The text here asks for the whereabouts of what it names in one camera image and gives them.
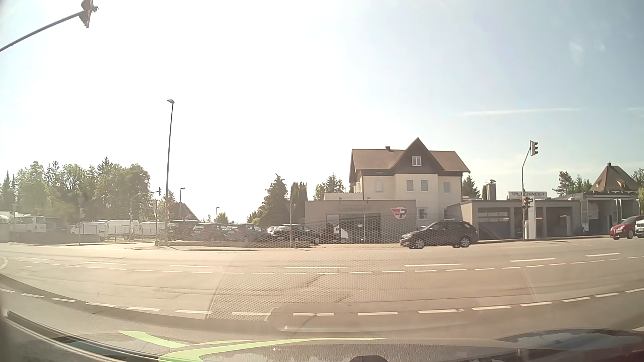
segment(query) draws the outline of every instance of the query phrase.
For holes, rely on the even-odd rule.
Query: traffic light pole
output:
[[[35,31],[33,31],[33,32],[31,32],[31,33],[29,33],[29,34],[25,35],[24,37],[22,37],[22,38],[20,38],[20,39],[18,39],[18,40],[16,40],[16,41],[13,41],[13,42],[11,42],[11,43],[9,43],[9,44],[5,45],[4,47],[0,48],[0,52],[1,52],[1,51],[3,51],[3,50],[5,50],[5,49],[7,49],[7,48],[9,48],[9,47],[10,47],[10,46],[12,46],[12,45],[15,45],[15,44],[17,44],[17,43],[19,43],[19,42],[21,42],[21,41],[23,41],[23,40],[25,40],[25,39],[29,38],[29,37],[30,37],[30,36],[32,36],[32,35],[38,34],[39,32],[41,32],[41,31],[43,31],[43,30],[45,30],[45,29],[49,29],[49,28],[51,28],[51,27],[52,27],[52,26],[54,26],[54,25],[58,25],[58,24],[63,23],[63,22],[65,22],[65,21],[69,20],[69,19],[73,19],[73,18],[75,18],[75,17],[77,17],[77,16],[80,16],[81,14],[83,14],[83,13],[85,13],[85,12],[86,12],[86,11],[85,11],[85,10],[83,10],[83,11],[81,11],[81,12],[77,12],[76,14],[70,15],[70,16],[68,16],[68,17],[63,17],[62,19],[60,19],[60,20],[58,20],[58,21],[54,21],[53,23],[51,23],[51,24],[49,24],[49,25],[43,26],[42,28],[40,28],[40,29],[38,29],[38,30],[35,30]]]
[[[523,183],[523,168],[526,166],[526,160],[530,154],[531,148],[527,149],[526,157],[524,158],[524,163],[521,165],[521,241],[526,240],[526,209],[525,209],[525,197],[526,197],[526,188]]]

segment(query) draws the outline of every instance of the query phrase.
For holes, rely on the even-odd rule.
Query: gray building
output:
[[[307,201],[305,222],[339,242],[395,243],[416,229],[416,200]]]

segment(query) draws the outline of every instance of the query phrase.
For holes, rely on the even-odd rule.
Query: brown roof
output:
[[[419,138],[416,138],[410,147],[419,143],[426,149]],[[405,152],[405,149],[352,149],[351,157],[354,171],[362,169],[390,169]],[[428,151],[444,171],[469,172],[465,163],[454,151]]]
[[[628,173],[609,162],[593,183],[591,191],[637,191],[638,188],[638,183]]]

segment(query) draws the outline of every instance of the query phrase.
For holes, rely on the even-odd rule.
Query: white van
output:
[[[108,221],[108,236],[109,235],[129,235],[129,219],[128,220],[110,220]],[[138,234],[138,220],[132,220],[132,233]]]
[[[141,235],[156,235],[157,232],[160,234],[166,228],[165,222],[154,222],[154,221],[145,221],[138,225],[139,233]]]
[[[96,221],[81,221],[70,229],[72,234],[98,235],[101,241],[105,240],[107,231],[107,223]]]
[[[46,233],[47,232],[47,223],[45,222],[44,216],[16,216],[15,218],[9,220],[9,231],[15,231],[17,233]]]

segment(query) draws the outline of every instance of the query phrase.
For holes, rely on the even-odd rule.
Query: company sign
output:
[[[393,216],[398,220],[402,220],[405,216],[407,216],[407,209],[402,206],[393,208],[392,212]]]
[[[548,192],[546,191],[526,191],[526,196],[533,197],[535,199],[544,199],[548,198]],[[521,191],[508,191],[507,192],[508,200],[521,200]]]

